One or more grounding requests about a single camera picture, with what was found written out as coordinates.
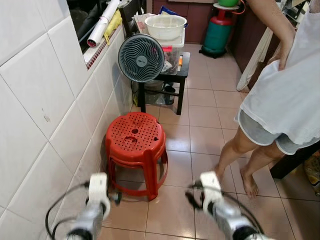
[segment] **white cloth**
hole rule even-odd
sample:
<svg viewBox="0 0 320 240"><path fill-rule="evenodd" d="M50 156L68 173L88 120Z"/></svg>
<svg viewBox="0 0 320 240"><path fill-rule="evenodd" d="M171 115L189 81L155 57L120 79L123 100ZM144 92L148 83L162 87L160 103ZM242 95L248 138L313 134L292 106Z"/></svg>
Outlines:
<svg viewBox="0 0 320 240"><path fill-rule="evenodd" d="M285 69L261 72L240 108L272 134L302 145L320 138L320 13L305 14Z"/></svg>

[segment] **tiled floor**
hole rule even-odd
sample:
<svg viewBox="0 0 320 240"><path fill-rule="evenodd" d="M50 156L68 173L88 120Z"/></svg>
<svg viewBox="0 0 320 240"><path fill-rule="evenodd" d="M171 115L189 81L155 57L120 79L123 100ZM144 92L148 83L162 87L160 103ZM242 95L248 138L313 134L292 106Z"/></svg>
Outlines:
<svg viewBox="0 0 320 240"><path fill-rule="evenodd" d="M236 132L233 118L246 93L236 91L240 76L230 55L219 59L198 53L200 46L186 44L191 53L187 88L182 115L173 106L147 106L166 132L169 170L156 199L123 197L119 206L112 205L99 240L223 240L217 225L202 212L194 212L185 197L187 186L218 161L225 142ZM140 111L132 107L131 111ZM304 171L299 167L283 180L274 181L269 172L272 164L253 176L259 196L245 195L239 167L251 153L232 163L225 171L222 189L237 197L261 223L267 235L277 240L320 239L320 199L316 197ZM119 183L135 189L145 188L142 172L119 172Z"/></svg>

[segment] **electric fan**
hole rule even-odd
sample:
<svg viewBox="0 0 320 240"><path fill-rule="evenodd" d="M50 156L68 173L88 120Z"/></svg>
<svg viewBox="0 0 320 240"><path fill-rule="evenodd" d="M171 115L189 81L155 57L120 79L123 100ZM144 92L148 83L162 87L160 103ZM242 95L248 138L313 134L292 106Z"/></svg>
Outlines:
<svg viewBox="0 0 320 240"><path fill-rule="evenodd" d="M118 62L123 74L130 80L146 83L155 79L165 64L161 45L151 36L135 34L121 45Z"/></svg>

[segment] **white plastic basin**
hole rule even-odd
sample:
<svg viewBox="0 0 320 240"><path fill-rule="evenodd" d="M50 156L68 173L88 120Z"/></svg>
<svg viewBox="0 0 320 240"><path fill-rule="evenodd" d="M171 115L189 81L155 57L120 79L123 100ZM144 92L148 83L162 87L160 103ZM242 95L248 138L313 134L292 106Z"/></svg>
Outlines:
<svg viewBox="0 0 320 240"><path fill-rule="evenodd" d="M149 34L160 40L173 40L182 34L187 19L177 15L155 15L145 21Z"/></svg>

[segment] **wooden cabinet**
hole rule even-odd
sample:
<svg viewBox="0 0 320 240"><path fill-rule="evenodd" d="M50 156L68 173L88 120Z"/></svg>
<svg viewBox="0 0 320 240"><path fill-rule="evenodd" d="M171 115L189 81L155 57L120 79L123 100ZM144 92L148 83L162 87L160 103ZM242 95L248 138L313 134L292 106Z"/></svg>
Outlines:
<svg viewBox="0 0 320 240"><path fill-rule="evenodd" d="M161 6L187 19L189 25L185 29L186 43L203 44L213 12L212 4L153 0L152 12L158 14Z"/></svg>

